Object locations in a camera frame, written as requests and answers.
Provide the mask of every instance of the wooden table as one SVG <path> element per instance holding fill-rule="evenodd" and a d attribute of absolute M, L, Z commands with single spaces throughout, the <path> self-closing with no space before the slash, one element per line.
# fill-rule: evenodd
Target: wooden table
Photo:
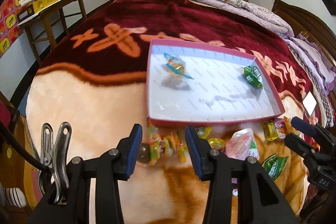
<path fill-rule="evenodd" d="M 74 2 L 74 1 L 78 1 L 80 12 L 65 16 L 64 12 L 63 12 L 63 7 L 72 3 L 72 2 Z M 50 17 L 51 14 L 53 14 L 55 12 L 59 12 L 60 18 L 58 20 L 56 20 L 55 22 L 50 23 L 49 17 Z M 55 3 L 53 3 L 51 5 L 47 6 L 45 9 L 41 10 L 40 12 L 28 17 L 27 19 L 23 20 L 22 22 L 20 22 L 17 25 L 19 28 L 24 28 L 25 29 L 30 47 L 31 47 L 31 49 L 33 51 L 33 54 L 36 58 L 36 61 L 38 62 L 39 65 L 41 64 L 41 59 L 40 59 L 40 56 L 39 56 L 39 54 L 37 52 L 37 49 L 36 49 L 36 43 L 49 40 L 51 47 L 55 48 L 57 46 L 57 43 L 56 43 L 56 40 L 55 40 L 55 37 L 53 35 L 53 31 L 52 31 L 51 27 L 54 26 L 59 21 L 61 21 L 64 31 L 66 32 L 66 34 L 69 34 L 65 18 L 70 17 L 70 16 L 76 16 L 76 15 L 82 15 L 84 20 L 87 19 L 83 0 L 59 0 L 59 1 L 56 1 Z M 33 34 L 32 34 L 32 31 L 31 31 L 31 26 L 38 21 L 43 22 L 44 31 L 39 33 L 34 38 Z M 44 33 L 47 34 L 47 37 L 39 38 Z"/>

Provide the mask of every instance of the table leg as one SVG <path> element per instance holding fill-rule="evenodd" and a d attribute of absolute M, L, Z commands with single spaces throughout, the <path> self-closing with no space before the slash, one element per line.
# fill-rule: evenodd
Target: table leg
<path fill-rule="evenodd" d="M 87 16 L 86 16 L 83 0 L 78 0 L 78 3 L 79 3 L 79 8 L 81 9 L 82 17 L 85 20 L 87 19 Z"/>
<path fill-rule="evenodd" d="M 37 52 L 36 46 L 34 44 L 34 38 L 33 38 L 33 35 L 32 35 L 32 31 L 30 29 L 30 26 L 26 26 L 25 31 L 26 31 L 26 34 L 27 34 L 27 38 L 28 38 L 31 50 L 33 51 L 33 54 L 36 58 L 36 61 L 37 61 L 38 65 L 41 65 L 42 62 L 41 62 L 39 53 Z"/>
<path fill-rule="evenodd" d="M 59 9 L 58 11 L 59 11 L 59 16 L 61 18 L 63 29 L 66 32 L 66 34 L 69 34 L 68 27 L 67 27 L 67 22 L 65 21 L 65 17 L 64 17 L 63 8 Z"/>
<path fill-rule="evenodd" d="M 42 19 L 42 21 L 43 21 L 44 30 L 45 30 L 45 33 L 47 34 L 50 45 L 51 45 L 52 48 L 55 48 L 57 46 L 57 43 L 56 43 L 53 31 L 51 29 L 51 25 L 50 25 L 50 21 L 49 21 L 48 16 L 44 17 Z"/>

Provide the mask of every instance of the pink candy wrapper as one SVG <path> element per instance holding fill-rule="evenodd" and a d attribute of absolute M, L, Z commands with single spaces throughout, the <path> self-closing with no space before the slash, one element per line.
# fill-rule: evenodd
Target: pink candy wrapper
<path fill-rule="evenodd" d="M 252 129 L 246 128 L 235 132 L 231 139 L 226 142 L 225 154 L 237 160 L 245 160 L 249 156 L 259 160 L 259 152 Z"/>

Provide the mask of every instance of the green candy wrapper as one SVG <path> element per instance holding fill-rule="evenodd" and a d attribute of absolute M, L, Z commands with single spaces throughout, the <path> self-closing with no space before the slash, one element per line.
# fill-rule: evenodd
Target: green candy wrapper
<path fill-rule="evenodd" d="M 278 153 L 269 156 L 261 164 L 273 181 L 281 175 L 288 161 L 288 156 L 278 157 L 277 155 Z"/>
<path fill-rule="evenodd" d="M 261 73 L 256 66 L 247 66 L 244 68 L 244 75 L 246 81 L 256 87 L 262 88 L 263 87 L 263 79 L 261 78 Z"/>

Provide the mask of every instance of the red blanket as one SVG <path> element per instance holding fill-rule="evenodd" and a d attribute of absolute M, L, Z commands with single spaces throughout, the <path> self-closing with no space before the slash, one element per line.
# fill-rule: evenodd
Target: red blanket
<path fill-rule="evenodd" d="M 152 38 L 205 42 L 254 54 L 281 99 L 291 96 L 300 104 L 312 88 L 278 35 L 250 19 L 188 0 L 115 1 L 63 39 L 38 74 L 61 69 L 93 85 L 144 82 Z"/>

